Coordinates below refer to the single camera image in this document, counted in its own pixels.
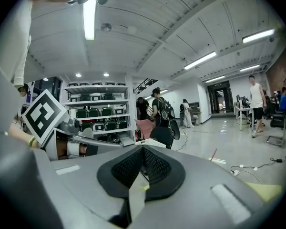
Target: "doorway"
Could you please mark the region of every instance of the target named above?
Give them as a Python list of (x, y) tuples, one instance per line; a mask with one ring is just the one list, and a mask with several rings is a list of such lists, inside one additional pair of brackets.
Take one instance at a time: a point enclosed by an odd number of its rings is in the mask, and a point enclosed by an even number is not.
[(233, 99), (229, 82), (208, 86), (213, 114), (233, 113)]

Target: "man in white tank top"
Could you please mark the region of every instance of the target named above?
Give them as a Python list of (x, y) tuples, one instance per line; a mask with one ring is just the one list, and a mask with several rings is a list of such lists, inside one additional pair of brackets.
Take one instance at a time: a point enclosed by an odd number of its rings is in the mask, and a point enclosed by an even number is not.
[(256, 130), (252, 133), (252, 137), (256, 136), (256, 133), (263, 132), (262, 117), (264, 114), (263, 108), (267, 107), (266, 98), (263, 89), (260, 84), (255, 82), (254, 75), (249, 76), (250, 87), (250, 106), (253, 108), (254, 117), (257, 119)]

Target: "wristband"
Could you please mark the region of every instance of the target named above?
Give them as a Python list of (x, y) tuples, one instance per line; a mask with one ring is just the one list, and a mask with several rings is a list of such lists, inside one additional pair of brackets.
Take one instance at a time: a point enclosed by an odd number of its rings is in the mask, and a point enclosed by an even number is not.
[(29, 146), (32, 147), (33, 142), (36, 140), (36, 138), (33, 136), (29, 141)]

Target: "black shorts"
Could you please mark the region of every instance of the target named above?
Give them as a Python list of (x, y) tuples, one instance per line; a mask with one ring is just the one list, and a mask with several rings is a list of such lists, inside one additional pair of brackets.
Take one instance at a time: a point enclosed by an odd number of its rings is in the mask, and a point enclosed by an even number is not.
[(253, 113), (254, 113), (254, 119), (257, 120), (261, 120), (264, 115), (263, 108), (255, 108), (253, 109)]

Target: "white pants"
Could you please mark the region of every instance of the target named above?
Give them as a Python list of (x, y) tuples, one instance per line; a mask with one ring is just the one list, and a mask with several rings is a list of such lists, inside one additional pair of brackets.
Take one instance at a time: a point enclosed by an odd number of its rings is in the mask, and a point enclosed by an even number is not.
[(183, 125), (185, 127), (194, 128), (194, 126), (192, 124), (191, 116), (187, 112), (184, 113)]

